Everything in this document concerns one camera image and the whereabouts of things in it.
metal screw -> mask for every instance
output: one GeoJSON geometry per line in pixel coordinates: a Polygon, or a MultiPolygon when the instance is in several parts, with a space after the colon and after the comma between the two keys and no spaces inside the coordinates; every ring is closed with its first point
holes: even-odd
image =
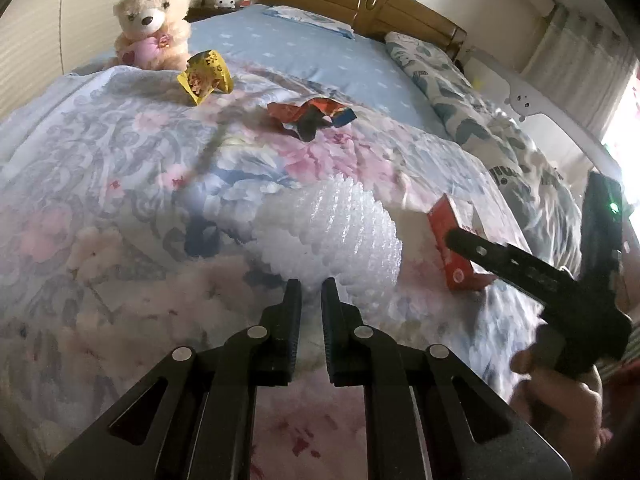
{"type": "Polygon", "coordinates": [[[189,357],[191,357],[191,349],[186,346],[181,346],[180,348],[176,348],[171,357],[174,358],[174,361],[186,361],[189,357]]]}
{"type": "Polygon", "coordinates": [[[262,325],[252,326],[249,330],[246,331],[246,334],[251,339],[261,339],[268,334],[268,330],[262,325]]]}
{"type": "Polygon", "coordinates": [[[360,339],[369,339],[373,336],[373,329],[367,325],[360,325],[353,331],[353,335],[360,339]]]}
{"type": "Polygon", "coordinates": [[[429,353],[436,359],[444,359],[449,356],[449,349],[444,345],[431,345],[429,353]]]}

bedside table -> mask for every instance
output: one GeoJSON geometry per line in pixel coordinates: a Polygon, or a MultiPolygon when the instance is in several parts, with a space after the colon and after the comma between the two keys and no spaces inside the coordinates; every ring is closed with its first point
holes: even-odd
{"type": "Polygon", "coordinates": [[[236,12],[236,10],[240,10],[242,7],[234,7],[233,9],[220,7],[216,8],[214,6],[204,6],[204,7],[190,7],[189,12],[187,13],[187,20],[190,23],[199,22],[200,20],[206,20],[211,16],[222,16],[223,14],[229,14],[230,12],[236,12]]]}

window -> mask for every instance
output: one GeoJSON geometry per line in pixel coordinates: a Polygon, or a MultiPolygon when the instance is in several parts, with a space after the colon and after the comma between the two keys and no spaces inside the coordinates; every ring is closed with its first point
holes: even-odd
{"type": "Polygon", "coordinates": [[[635,209],[630,222],[640,237],[640,71],[629,82],[602,142],[622,168],[625,197],[635,209]]]}

blue bedsheet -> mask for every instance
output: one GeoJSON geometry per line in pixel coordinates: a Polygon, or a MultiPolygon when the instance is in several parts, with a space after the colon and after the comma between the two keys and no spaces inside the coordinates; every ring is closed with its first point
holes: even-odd
{"type": "MultiPolygon", "coordinates": [[[[247,60],[300,79],[335,88],[353,101],[415,128],[450,139],[428,99],[389,57],[384,43],[350,40],[307,23],[262,12],[254,5],[193,23],[190,52],[215,49],[225,59],[247,60]]],[[[96,72],[112,52],[76,73],[96,72]]]]}

yellow snack wrapper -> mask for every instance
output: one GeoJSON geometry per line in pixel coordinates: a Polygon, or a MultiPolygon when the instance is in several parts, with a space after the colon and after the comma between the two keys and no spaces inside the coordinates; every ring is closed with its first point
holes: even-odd
{"type": "Polygon", "coordinates": [[[216,88],[231,94],[234,82],[225,60],[215,50],[205,50],[191,56],[187,70],[178,74],[178,82],[199,105],[216,88]]]}

